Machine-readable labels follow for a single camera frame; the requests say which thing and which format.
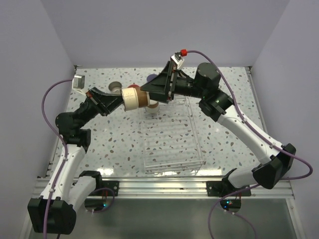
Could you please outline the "red plastic cup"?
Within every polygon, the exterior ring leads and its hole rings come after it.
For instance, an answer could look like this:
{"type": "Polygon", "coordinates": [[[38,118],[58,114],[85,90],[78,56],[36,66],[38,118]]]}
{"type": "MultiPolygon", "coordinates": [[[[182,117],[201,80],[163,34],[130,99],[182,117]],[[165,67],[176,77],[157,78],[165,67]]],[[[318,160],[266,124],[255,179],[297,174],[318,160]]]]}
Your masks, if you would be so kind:
{"type": "Polygon", "coordinates": [[[132,84],[132,85],[129,85],[128,88],[135,88],[136,89],[136,88],[139,88],[139,85],[132,84]]]}

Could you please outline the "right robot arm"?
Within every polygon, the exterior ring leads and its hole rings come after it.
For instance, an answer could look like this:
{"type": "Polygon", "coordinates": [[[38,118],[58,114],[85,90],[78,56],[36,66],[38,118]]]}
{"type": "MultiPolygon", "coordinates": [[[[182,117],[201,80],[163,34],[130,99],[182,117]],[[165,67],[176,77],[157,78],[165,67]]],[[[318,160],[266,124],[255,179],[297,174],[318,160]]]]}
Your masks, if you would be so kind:
{"type": "Polygon", "coordinates": [[[235,134],[256,156],[259,165],[254,168],[235,168],[222,179],[222,190],[234,195],[240,188],[259,184],[272,189],[290,170],[296,148],[271,138],[242,114],[235,101],[219,88],[221,75],[210,63],[198,65],[194,78],[177,70],[172,62],[151,81],[142,85],[152,100],[168,103],[175,95],[199,98],[201,111],[213,121],[235,134]]]}

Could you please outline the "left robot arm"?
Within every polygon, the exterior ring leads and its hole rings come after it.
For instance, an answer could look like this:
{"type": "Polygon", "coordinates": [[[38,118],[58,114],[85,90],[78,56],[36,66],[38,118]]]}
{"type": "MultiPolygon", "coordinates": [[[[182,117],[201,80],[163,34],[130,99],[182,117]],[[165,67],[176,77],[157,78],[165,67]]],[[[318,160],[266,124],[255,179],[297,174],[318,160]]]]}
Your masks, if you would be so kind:
{"type": "Polygon", "coordinates": [[[63,144],[58,164],[45,189],[30,199],[27,209],[33,229],[44,236],[69,235],[73,231],[77,212],[86,198],[102,193],[104,184],[98,171],[83,171],[73,182],[79,163],[91,143],[91,130],[84,125],[97,115],[108,116],[124,102],[121,94],[104,93],[92,88],[86,99],[73,112],[60,113],[55,124],[63,144]]]}

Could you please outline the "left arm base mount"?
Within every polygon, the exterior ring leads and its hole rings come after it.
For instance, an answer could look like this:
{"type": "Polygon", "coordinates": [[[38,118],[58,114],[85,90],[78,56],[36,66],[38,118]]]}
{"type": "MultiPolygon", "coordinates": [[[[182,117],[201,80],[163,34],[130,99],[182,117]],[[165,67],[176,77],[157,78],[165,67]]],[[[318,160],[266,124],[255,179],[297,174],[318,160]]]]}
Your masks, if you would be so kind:
{"type": "Polygon", "coordinates": [[[96,187],[90,196],[117,196],[120,182],[117,180],[103,180],[103,177],[99,171],[87,170],[81,173],[81,176],[90,176],[95,179],[96,187]]]}

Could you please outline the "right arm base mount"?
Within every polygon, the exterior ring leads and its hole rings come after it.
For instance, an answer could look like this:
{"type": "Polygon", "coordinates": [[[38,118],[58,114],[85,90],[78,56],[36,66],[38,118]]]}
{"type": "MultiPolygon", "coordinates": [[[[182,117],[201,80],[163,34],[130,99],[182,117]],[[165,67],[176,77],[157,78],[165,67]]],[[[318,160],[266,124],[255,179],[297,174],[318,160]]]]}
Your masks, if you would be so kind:
{"type": "Polygon", "coordinates": [[[224,197],[236,191],[243,190],[250,187],[249,185],[244,185],[240,188],[234,187],[228,180],[231,173],[233,173],[237,168],[232,169],[225,176],[222,177],[221,181],[207,181],[206,190],[208,197],[224,197]]]}

